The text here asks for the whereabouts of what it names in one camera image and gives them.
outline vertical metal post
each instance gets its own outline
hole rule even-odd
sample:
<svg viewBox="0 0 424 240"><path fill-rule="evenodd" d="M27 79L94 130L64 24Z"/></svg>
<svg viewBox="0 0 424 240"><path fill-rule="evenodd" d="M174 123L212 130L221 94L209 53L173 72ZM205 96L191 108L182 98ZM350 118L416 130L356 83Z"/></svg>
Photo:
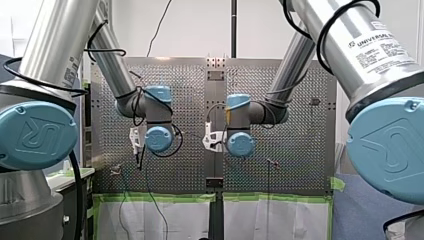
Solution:
<svg viewBox="0 0 424 240"><path fill-rule="evenodd" d="M19 71L72 88L99 0L44 0Z"/></svg>
<svg viewBox="0 0 424 240"><path fill-rule="evenodd" d="M237 58L237 0L231 0L231 58Z"/></svg>

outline universal robots logo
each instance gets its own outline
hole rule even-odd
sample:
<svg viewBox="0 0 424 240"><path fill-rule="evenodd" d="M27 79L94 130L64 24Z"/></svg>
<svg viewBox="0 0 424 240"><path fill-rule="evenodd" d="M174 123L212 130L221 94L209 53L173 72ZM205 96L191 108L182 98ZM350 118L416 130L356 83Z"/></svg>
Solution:
<svg viewBox="0 0 424 240"><path fill-rule="evenodd" d="M64 127L61 123L30 117L25 121L16 150L53 156Z"/></svg>
<svg viewBox="0 0 424 240"><path fill-rule="evenodd" d="M356 46L355 41L352 41L352 42L349 43L349 48L353 48L354 46Z"/></svg>

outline black cable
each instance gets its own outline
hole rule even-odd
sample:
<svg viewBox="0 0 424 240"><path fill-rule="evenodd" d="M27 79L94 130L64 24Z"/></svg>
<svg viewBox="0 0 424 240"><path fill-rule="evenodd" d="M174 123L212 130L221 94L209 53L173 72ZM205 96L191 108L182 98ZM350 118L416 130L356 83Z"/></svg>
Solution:
<svg viewBox="0 0 424 240"><path fill-rule="evenodd" d="M166 13L168 12L168 8L169 8L169 5L171 5L171 2L172 2L172 0L169 0L168 4L166 4L165 11L163 12L162 17L159 21L158 27L156 28L155 35L153 36L152 40L150 40L149 51L147 51L147 57L150 56L150 52L152 51L153 42L155 41L156 37L158 36L160 26L162 25L162 21L165 18Z"/></svg>
<svg viewBox="0 0 424 240"><path fill-rule="evenodd" d="M3 68L4 68L4 70L6 70L8 73L12 74L13 76L21 78L21 79L23 79L23 80L25 80L29 83L32 83L34 85L53 88L53 89L57 89L57 90L65 91L65 92L77 93L76 95L73 95L72 97L79 97L79 96L88 94L88 91L83 90L83 89L73 89L73 88L60 87L60 86L56 86L56 85L53 85L51 83L48 83L48 82L45 82L45 81L42 81L42 80L30 78L30 77L25 76L25 75L15 71L15 70L13 70L12 68L9 67L11 64L16 63L16 62L20 62L20 61L22 61L21 57L11 58L11 59L9 59L9 60L7 60L6 62L3 63Z"/></svg>
<svg viewBox="0 0 424 240"><path fill-rule="evenodd" d="M121 227L125 230L126 234L127 234L127 239L130 239L130 231L128 231L128 229L124 226L124 223L122 222L122 206L124 205L125 201L127 200L127 192L128 192L128 187L127 187L127 182L125 181L124 178L124 173L123 170L121 168L121 177L122 177L122 182L124 183L124 199L122 199L121 204L119 205L119 224L121 224Z"/></svg>
<svg viewBox="0 0 424 240"><path fill-rule="evenodd" d="M292 28L294 28L296 31L298 31L299 33L301 33L304 37L312 39L311 35L309 35L309 33L303 31L299 26L297 26L294 21L293 21L293 17L290 14L290 10L288 9L287 6L287 0L283 0L282 2L283 4L283 12L284 12L284 16L286 17L287 22L290 24L290 26L292 26Z"/></svg>
<svg viewBox="0 0 424 240"><path fill-rule="evenodd" d="M134 124L134 126L138 127L138 126L140 126L144 122L144 118L143 117L141 118L141 121L140 122L137 122L137 117L138 117L137 116L137 109L138 109L138 107L140 105L140 99L141 99L141 95L142 95L143 90L142 90L141 87L137 87L136 90L137 90L137 93L138 94L137 94L137 97L133 98L133 100L132 100L131 110L133 111L133 117L132 117L133 124Z"/></svg>
<svg viewBox="0 0 424 240"><path fill-rule="evenodd" d="M286 87L277 91L272 91L272 92L267 92L266 94L272 95L272 94L280 94L280 93L284 93L287 92L289 90L292 90L293 88L297 87L299 84L301 84L303 82L303 80L305 80L306 75L308 74L308 70L302 75L302 77L299 78L299 80L297 80L295 83L293 83L293 85L291 85L290 87Z"/></svg>
<svg viewBox="0 0 424 240"><path fill-rule="evenodd" d="M407 220L407 219L410 219L410 218L414 218L414 217L419 217L419 216L421 216L421 217L424 216L424 209L416 211L416 212L408 213L408 214L402 215L402 216L397 217L397 218L393 218L393 219L385 222L383 224L383 231L386 232L387 229L389 228L389 226L394 224L394 223L401 222L401 221L404 221L404 220Z"/></svg>
<svg viewBox="0 0 424 240"><path fill-rule="evenodd" d="M178 131L176 136L179 135L181 137L180 144L178 145L178 147L172 153L170 153L168 155L159 155L155 152L152 152L152 154L155 155L158 158L168 158L168 157L174 156L180 150L181 146L183 145L183 132L181 132L181 130L175 124L172 124L172 127L174 128L174 131L175 131L175 129Z"/></svg>
<svg viewBox="0 0 424 240"><path fill-rule="evenodd" d="M331 68L325 63L322 54L325 55L324 51L323 51L323 43L331 29L331 27L333 26L333 24L344 14L346 13L349 9L351 9L352 7L357 6L357 4L359 2L372 2L375 5L375 9L376 9L376 13L375 15L377 16L377 18L380 17L380 13L381 13L381 6L380 3L378 2L378 0L352 0L350 3L340 7L339 9L337 9L337 11L334 12L333 16L327 21L327 23L324 24L319 36L318 36L318 40L317 40L317 57L318 57L318 61L321 64L321 66L331 75L333 74L333 71L331 70Z"/></svg>
<svg viewBox="0 0 424 240"><path fill-rule="evenodd" d="M77 190L77 219L75 223L75 240L80 240L81 232L82 232L82 222L84 217L84 196L82 193L82 179L81 173L79 170L78 160L75 156L75 152L69 154L69 158L71 160L72 168L74 170L74 178L75 178L75 187Z"/></svg>
<svg viewBox="0 0 424 240"><path fill-rule="evenodd" d="M146 145L143 145L143 149L141 150L141 155L139 156L136 154L137 159L137 168L141 171L143 169L143 158L144 158L144 152L146 151Z"/></svg>
<svg viewBox="0 0 424 240"><path fill-rule="evenodd" d="M100 30L102 29L102 27L104 27L108 23L109 23L109 21L108 20L105 20L99 26L97 26L97 28L94 31L93 35L91 35L91 37L88 39L87 49L84 49L85 52L88 52L88 57L93 62L96 62L96 59L94 59L93 55L91 55L91 53L93 53L93 52L98 52L98 53L120 52L121 53L121 57L124 57L125 55L127 55L127 51L125 51L124 49L121 49L121 48L113 48L113 49L91 49L91 46L93 45L94 38L100 32Z"/></svg>
<svg viewBox="0 0 424 240"><path fill-rule="evenodd" d="M283 89L280 89L280 90L277 90L277 91L273 91L273 92L267 92L266 94L267 95L272 95L272 94L280 94L280 93L284 93L284 92L290 91L293 88L295 88L296 86L298 86L299 84L301 84L303 82L303 80L305 80L307 74L308 74L308 71L306 71L302 75L302 77L299 78L299 80L296 81L290 87L286 87L286 88L283 88ZM278 99L271 99L271 98L268 98L268 96L265 96L265 101L263 101L263 102L266 103L266 104L269 104L269 105L271 105L273 107L284 109L284 108L287 108L288 107L287 104L291 103L292 101L293 101L293 99L289 99L289 100L286 100L286 101L281 101L281 100L278 100Z"/></svg>
<svg viewBox="0 0 424 240"><path fill-rule="evenodd" d="M214 108L218 107L218 106L225 107L226 105L224 103L216 103L216 104L212 105L212 107L209 108L208 113L206 114L206 122L210 121L210 115L211 115L212 110Z"/></svg>
<svg viewBox="0 0 424 240"><path fill-rule="evenodd" d="M165 240L168 240L168 221L165 218L165 215L163 215L162 211L160 210L155 197L152 194L152 189L150 188L150 183L149 183L149 176L148 176L148 172L149 172L149 158L147 158L147 163L146 163L146 169L145 169L145 176L146 176L146 187L147 187L147 192L150 195L150 198L152 198L153 203L156 206L156 209L158 210L159 215L162 217L163 221L165 222L165 228L166 228L166 232L165 232Z"/></svg>
<svg viewBox="0 0 424 240"><path fill-rule="evenodd" d="M142 80L141 76L136 74L133 71L129 71L129 73L131 73L132 75L134 75L135 77L137 77L138 79ZM165 106L170 112L171 115L174 115L174 111L172 110L172 108L164 101L160 100L159 98L157 98L155 95L153 95L152 93L150 93L149 91L146 91L144 88L137 86L137 89L141 89L141 91L143 93L149 94L149 96L151 96L153 99L155 99L156 101L158 101L159 103L161 103L163 106Z"/></svg>

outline metal frame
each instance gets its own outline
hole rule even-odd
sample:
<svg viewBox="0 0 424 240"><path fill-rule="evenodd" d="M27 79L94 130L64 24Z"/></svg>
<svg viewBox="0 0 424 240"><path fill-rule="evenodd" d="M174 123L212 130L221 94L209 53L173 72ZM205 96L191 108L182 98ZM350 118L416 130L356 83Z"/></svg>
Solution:
<svg viewBox="0 0 424 240"><path fill-rule="evenodd" d="M190 66L197 66L201 71L203 71L203 78L204 79L199 79L199 81L202 81L205 83L204 87L205 89L202 89L202 91L204 91L204 97L202 98L203 103L199 105L196 105L198 107L201 107L204 109L203 111L203 116L197 116L199 120L196 121L200 121L200 122L196 122L195 123L195 129L197 129L196 131L199 131L199 128L201 127L202 129L204 129L204 119L205 119L205 113L208 110L208 107L211 107L214 103L216 103L216 101L224 101L226 100L226 94L227 91L225 90L225 86L227 85L227 78L228 76L230 76L228 71L231 70L232 67L237 67L237 66L243 66L246 68L266 68L267 70L267 74L270 75L270 77L272 78L272 74L273 71L276 71L280 61L279 60L248 60L248 59L225 59L225 67L223 65L221 65L219 67L219 70L222 70L223 72L225 72L225 78L222 82L219 81L208 81L207 80L207 72L209 70L217 70L217 62L215 62L215 66L214 63L212 63L212 59L203 59L203 58L127 58L126 62L129 66L130 69L134 68L134 67L138 67L140 69L141 68L151 68L151 67L166 67L166 66L172 66L172 67L176 67L177 69L187 69ZM327 113L325 113L325 125L323 125L323 121L321 121L319 124L320 128L319 131L321 132L325 132L325 149L322 150L322 154L325 155L325 164L322 165L321 167L324 168L322 173L325 173L326 176L328 176L327 179L325 179L325 183L324 186L321 186L315 189L308 189L307 186L304 186L304 188L298 188L298 189L294 189L294 190L287 190L287 189L283 189L283 188L279 188L277 185L279 185L279 183L277 181L281 181L281 177L279 176L279 174L271 174L272 177L272 181L273 182L273 188L271 188L271 192L278 192L278 193L291 193L291 194L300 194L300 195L310 195L310 196L322 196L322 195L328 195L331 194L331 184L330 184L330 176L333 175L334 172L334 139L335 139L335 104L336 104L336 81L335 79L329 77L328 74L326 74L324 72L324 70L319 68L319 65L317 62L312 62L311 64L311 68L313 68L314 72L317 71L317 74L319 74L320 79L319 79L319 83L323 83L324 81L326 81L327 86L323 87L322 89L326 89L327 90L327 96L326 99L321 99L322 101L322 105L320 105L320 108L322 110L322 108L324 107L325 104L325 109L326 111L328 111ZM102 143L101 143L101 134L102 134L102 126L101 126L101 119L102 119L102 115L101 115L101 107L102 107L102 96L101 96L101 91L102 91L102 76L100 74L100 72L98 71L98 69L96 67L93 68L92 71L92 86L91 86L91 96L92 96L92 119L93 120L97 120L96 122L93 122L93 126L92 126L92 140L93 140L93 148L92 148L92 162L93 162L93 166L95 166L96 168L98 168L101 172L101 170L105 170L104 167L104 163L102 163L102 160L104 159L104 157L102 156ZM158 83L158 79L156 76L156 80L154 80L151 83ZM263 86L263 91L266 91L268 89L268 85L264 85ZM302 85L298 87L297 91L303 91L302 90ZM180 106L176 105L175 106L177 111L181 111L178 110L180 108ZM193 114L190 112L188 113L189 116L187 116L188 118L192 118ZM211 115L212 119L214 121L214 123L216 123L216 126L213 126L214 129L213 130L221 130L224 127L224 111L212 111L212 115ZM181 116L177 116L177 123L179 120L181 120ZM212 152L205 152L204 154L204 159L202 161L204 163L203 166L198 166L200 168L203 168L203 172L204 172L204 179L203 179L203 185L204 187L198 187L196 189L194 189L193 191L185 191L185 190L181 190L178 189L178 185L175 186L175 189L170 190L170 189L158 189L157 191L155 189L153 189L156 192L163 192L163 193L175 193L175 194L179 194L179 193L205 193L205 192L222 192L222 191L237 191L234 188L216 188L216 187L206 187L206 180L208 178L212 178L214 181L219 181L219 179L222 179L224 177L224 187L225 187L225 165L223 164L224 161L222 159L222 153L212 153ZM130 179L129 181L138 181L140 179ZM111 192L120 192L123 191L124 189L124 185L122 183L119 183L117 186L114 186L110 191ZM144 191L145 188L142 187L141 189L135 189L135 188L131 188L130 190L135 190L135 191ZM247 192L254 192L254 191L266 191L267 189L262 187L259 188L252 188L250 190L246 190L246 189L241 189L240 191L247 191Z"/></svg>

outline robotic arm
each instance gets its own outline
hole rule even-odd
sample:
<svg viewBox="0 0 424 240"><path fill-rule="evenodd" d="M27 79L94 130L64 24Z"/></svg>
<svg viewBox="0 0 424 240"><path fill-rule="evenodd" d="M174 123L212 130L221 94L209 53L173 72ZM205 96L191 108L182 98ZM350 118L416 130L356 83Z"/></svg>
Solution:
<svg viewBox="0 0 424 240"><path fill-rule="evenodd" d="M122 56L103 51L119 48L115 35L105 22L102 12L97 9L92 26L95 37L91 47L97 64L116 98L116 108L125 117L146 119L147 149L155 153L163 152L171 146L174 138L170 107L171 89L168 86L148 86L145 89L135 87Z"/></svg>
<svg viewBox="0 0 424 240"><path fill-rule="evenodd" d="M297 29L265 101L253 103L246 94L228 96L227 149L233 156L248 156L254 149L250 124L287 119L280 103L289 102L316 43L324 69L334 74L351 101L347 150L358 173L384 194L424 204L424 99L399 97L424 83L424 69L378 20L379 3L371 1L374 13L363 2L281 0L298 13L304 26Z"/></svg>
<svg viewBox="0 0 424 240"><path fill-rule="evenodd" d="M225 144L230 154L246 157L253 153L255 143L250 136L251 124L279 124L287 121L293 90L306 76L314 49L313 41L296 33L263 101L251 101L248 94L228 96L228 140Z"/></svg>

